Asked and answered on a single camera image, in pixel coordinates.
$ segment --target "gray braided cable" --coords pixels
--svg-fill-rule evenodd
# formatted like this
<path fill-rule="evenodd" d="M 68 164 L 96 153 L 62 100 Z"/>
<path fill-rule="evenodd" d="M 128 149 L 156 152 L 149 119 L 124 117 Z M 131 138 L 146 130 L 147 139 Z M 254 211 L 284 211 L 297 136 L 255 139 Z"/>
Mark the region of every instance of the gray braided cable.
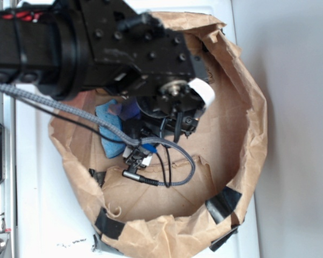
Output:
<path fill-rule="evenodd" d="M 195 162 L 193 160 L 193 158 L 182 148 L 180 147 L 179 145 L 175 144 L 174 142 L 171 142 L 171 141 L 168 141 L 168 140 L 165 140 L 163 138 L 158 138 L 158 137 L 146 137 L 146 138 L 142 138 L 141 140 L 142 144 L 163 144 L 163 145 L 166 145 L 168 147 L 171 147 L 171 148 L 175 148 L 177 149 L 180 153 L 183 154 L 183 156 L 188 159 L 190 165 L 191 165 L 191 172 L 189 173 L 189 175 L 187 176 L 186 179 L 184 179 L 183 181 L 180 181 L 180 182 L 172 182 L 171 183 L 171 186 L 173 187 L 177 187 L 177 186 L 180 186 L 180 185 L 183 185 L 183 184 L 186 184 L 190 181 L 190 179 L 192 179 L 194 173 L 195 173 Z M 159 182 L 158 185 L 160 186 L 165 186 L 165 183 L 164 182 Z"/>
<path fill-rule="evenodd" d="M 24 99 L 29 99 L 31 101 L 40 103 L 42 105 L 50 106 L 52 108 L 55 108 L 55 109 L 58 109 L 61 111 L 65 111 L 67 113 L 74 114 L 74 115 L 79 116 L 85 120 L 91 121 L 94 124 L 101 125 L 101 126 L 107 128 L 108 130 L 110 130 L 111 132 L 113 132 L 115 135 L 117 135 L 119 138 L 122 139 L 122 141 L 125 144 L 127 144 L 129 146 L 136 147 L 136 146 L 139 146 L 142 144 L 163 144 L 165 146 L 175 148 L 186 159 L 188 159 L 192 168 L 191 168 L 191 172 L 189 173 L 189 175 L 187 176 L 186 179 L 184 179 L 183 181 L 180 181 L 180 182 L 173 182 L 173 183 L 171 183 L 171 186 L 179 186 L 179 185 L 186 184 L 187 182 L 190 181 L 190 179 L 193 177 L 193 175 L 195 173 L 195 162 L 193 161 L 192 157 L 183 148 L 181 148 L 179 145 L 175 144 L 174 142 L 165 140 L 163 138 L 158 138 L 158 137 L 146 137 L 146 138 L 142 138 L 141 141 L 139 141 L 137 139 L 133 139 L 133 138 L 129 137 L 128 135 L 126 135 L 124 132 L 122 132 L 116 126 L 113 126 L 112 124 L 100 119 L 99 117 L 97 117 L 91 113 L 88 113 L 82 109 L 78 109 L 73 106 L 69 106 L 69 105 L 57 102 L 53 99 L 48 99 L 43 96 L 38 96 L 36 94 L 32 94 L 28 91 L 18 89 L 10 84 L 3 84 L 3 83 L 1 84 L 0 83 L 0 91 L 11 96 L 11 97 L 20 97 L 20 98 L 24 98 Z M 158 185 L 164 186 L 165 183 L 159 182 Z"/>

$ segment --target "cable connector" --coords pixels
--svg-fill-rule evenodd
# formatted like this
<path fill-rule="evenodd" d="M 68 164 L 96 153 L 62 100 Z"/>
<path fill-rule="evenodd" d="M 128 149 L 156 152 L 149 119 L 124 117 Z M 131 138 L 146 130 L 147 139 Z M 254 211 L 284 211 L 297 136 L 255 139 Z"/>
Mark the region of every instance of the cable connector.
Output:
<path fill-rule="evenodd" d="M 150 185 L 155 185 L 155 186 L 159 185 L 159 181 L 157 181 L 157 180 L 149 179 L 149 178 L 146 178 L 146 177 L 138 175 L 138 174 L 133 174 L 133 173 L 128 172 L 127 170 L 124 170 L 122 175 L 127 178 L 138 181 L 140 183 L 145 183 L 145 184 L 150 184 Z"/>

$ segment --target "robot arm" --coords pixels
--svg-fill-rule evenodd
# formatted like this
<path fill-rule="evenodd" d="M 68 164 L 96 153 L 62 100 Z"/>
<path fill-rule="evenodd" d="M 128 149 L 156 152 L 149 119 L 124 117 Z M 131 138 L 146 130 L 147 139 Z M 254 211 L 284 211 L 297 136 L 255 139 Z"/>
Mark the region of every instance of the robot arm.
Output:
<path fill-rule="evenodd" d="M 177 142 L 195 132 L 214 99 L 198 77 L 207 77 L 205 67 L 183 34 L 123 0 L 56 0 L 0 12 L 0 83 L 32 83 L 59 101 L 97 88 L 135 98 L 141 134 L 163 128 L 160 136 Z M 127 164 L 137 164 L 131 158 Z"/>

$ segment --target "white surface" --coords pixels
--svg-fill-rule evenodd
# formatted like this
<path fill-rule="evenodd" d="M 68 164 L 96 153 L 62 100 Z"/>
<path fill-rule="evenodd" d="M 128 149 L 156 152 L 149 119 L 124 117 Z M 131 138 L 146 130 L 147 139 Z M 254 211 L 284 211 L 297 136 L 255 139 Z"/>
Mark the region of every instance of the white surface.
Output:
<path fill-rule="evenodd" d="M 215 14 L 230 24 L 226 34 L 235 40 L 230 1 L 129 1 L 139 10 L 200 11 Z M 30 85 L 21 86 L 34 91 Z M 48 138 L 50 117 L 17 103 L 18 227 L 20 257 L 121 257 L 92 252 L 94 230 L 83 214 L 61 165 L 61 157 Z M 254 202 L 239 234 L 216 253 L 201 257 L 258 258 Z"/>
<path fill-rule="evenodd" d="M 323 257 L 323 0 L 233 0 L 233 9 L 243 61 L 269 102 L 261 257 Z"/>

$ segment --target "crumpled paper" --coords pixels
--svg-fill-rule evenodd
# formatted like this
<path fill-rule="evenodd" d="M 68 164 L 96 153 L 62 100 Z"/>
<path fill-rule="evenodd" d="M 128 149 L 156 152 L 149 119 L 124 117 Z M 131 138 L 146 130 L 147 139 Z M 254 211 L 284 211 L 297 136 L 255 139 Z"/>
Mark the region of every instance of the crumpled paper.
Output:
<path fill-rule="evenodd" d="M 91 223 L 95 224 L 102 207 L 110 218 L 126 223 L 118 240 L 102 235 L 102 241 L 129 257 L 192 257 L 227 234 L 232 225 L 244 221 L 266 157 L 266 100 L 240 59 L 241 49 L 220 31 L 223 22 L 197 13 L 153 15 L 165 27 L 183 31 L 189 50 L 205 61 L 216 93 L 196 133 L 179 142 L 196 162 L 193 179 L 166 189 L 124 178 L 122 158 L 106 159 L 98 136 L 59 119 L 52 119 L 50 137 Z M 202 50 L 202 41 L 209 52 Z M 94 113 L 96 105 L 110 99 L 101 91 L 91 91 L 79 94 L 68 104 Z M 96 128 L 72 115 L 63 115 Z M 188 162 L 174 150 L 171 158 L 173 180 L 184 179 L 189 173 Z M 107 171 L 102 188 L 90 176 L 89 168 Z M 162 181 L 156 159 L 139 173 Z M 242 197 L 231 216 L 216 224 L 204 203 L 225 186 Z"/>

